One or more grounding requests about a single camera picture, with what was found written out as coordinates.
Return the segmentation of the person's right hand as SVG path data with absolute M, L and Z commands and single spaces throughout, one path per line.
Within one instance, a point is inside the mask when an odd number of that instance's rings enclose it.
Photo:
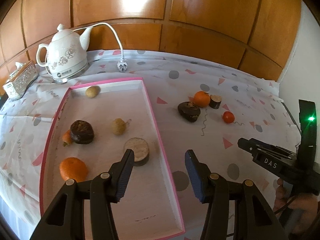
M 279 178 L 277 180 L 276 198 L 274 201 L 273 211 L 278 211 L 283 207 L 291 198 L 285 198 L 286 190 L 283 187 L 284 181 Z M 313 194 L 300 194 L 289 206 L 289 209 L 303 210 L 300 220 L 295 224 L 292 230 L 293 234 L 300 235 L 311 226 L 318 213 L 318 199 Z

